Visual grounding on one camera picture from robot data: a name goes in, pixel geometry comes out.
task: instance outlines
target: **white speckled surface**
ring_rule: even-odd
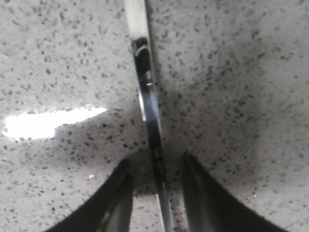
[[[306,232],[308,2],[149,5],[175,231],[187,230],[187,149],[248,207]],[[0,15],[0,231],[44,231],[147,147],[123,3],[1,0]],[[8,116],[89,106],[107,111],[57,127],[52,139],[5,136]],[[131,230],[160,231],[150,164],[135,156]]]

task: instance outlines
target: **black plastic piece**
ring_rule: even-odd
[[[128,170],[124,159],[88,201],[46,232],[128,232],[133,201]]]
[[[191,232],[286,232],[241,204],[191,155],[184,156],[183,193]]]

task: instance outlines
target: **metal blade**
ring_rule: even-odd
[[[172,232],[165,167],[161,149],[160,120],[152,74],[152,57],[144,0],[125,0],[125,12],[139,81],[140,108],[152,152],[154,178],[165,232]]]

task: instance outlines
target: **granite surface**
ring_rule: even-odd
[[[309,3],[148,10],[174,230],[187,231],[188,150],[246,206],[308,231]],[[131,230],[161,231],[123,2],[1,0],[0,16],[0,231],[46,230],[124,157],[138,174]]]

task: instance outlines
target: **black speck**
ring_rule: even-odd
[[[213,69],[213,66],[208,66],[208,74],[209,75],[213,74],[212,69]]]
[[[252,39],[255,39],[256,35],[258,35],[258,34],[259,34],[259,31],[258,31],[258,30],[253,31],[253,32],[251,33]]]
[[[169,31],[168,30],[165,30],[165,34],[162,35],[162,39],[165,39],[169,34]]]
[[[263,53],[257,55],[257,58],[258,58],[258,59],[261,59],[264,55],[265,55],[265,52],[263,52]]]
[[[253,9],[250,9],[250,10],[248,10],[248,11],[245,13],[245,16],[246,16],[246,17],[250,17],[250,16],[252,16],[252,15],[254,15],[254,10],[253,10]]]
[[[119,18],[121,18],[121,12],[118,12],[115,16],[115,19],[119,19]]]
[[[239,106],[243,106],[243,105],[245,105],[246,104],[246,102],[244,101],[244,100],[239,100],[238,101],[238,105]]]
[[[60,20],[61,22],[64,20],[64,15],[63,15],[63,12],[59,12],[59,16],[60,16]]]

